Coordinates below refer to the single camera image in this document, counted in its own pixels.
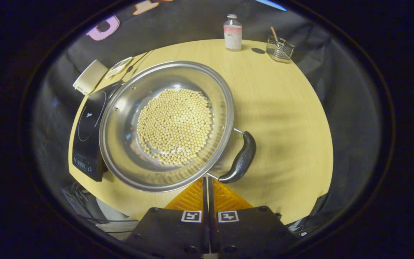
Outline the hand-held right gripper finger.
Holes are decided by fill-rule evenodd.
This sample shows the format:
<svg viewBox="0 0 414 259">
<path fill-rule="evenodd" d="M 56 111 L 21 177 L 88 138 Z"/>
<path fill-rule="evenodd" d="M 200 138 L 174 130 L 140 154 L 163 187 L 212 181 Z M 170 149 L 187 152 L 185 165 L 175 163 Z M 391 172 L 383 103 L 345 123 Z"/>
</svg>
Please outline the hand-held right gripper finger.
<svg viewBox="0 0 414 259">
<path fill-rule="evenodd" d="M 164 208 L 150 208 L 125 244 L 145 258 L 202 259 L 209 252 L 208 213 L 204 177 Z"/>
<path fill-rule="evenodd" d="M 237 193 L 209 178 L 211 252 L 219 259 L 276 259 L 298 241 L 266 205 L 251 206 Z"/>
</svg>

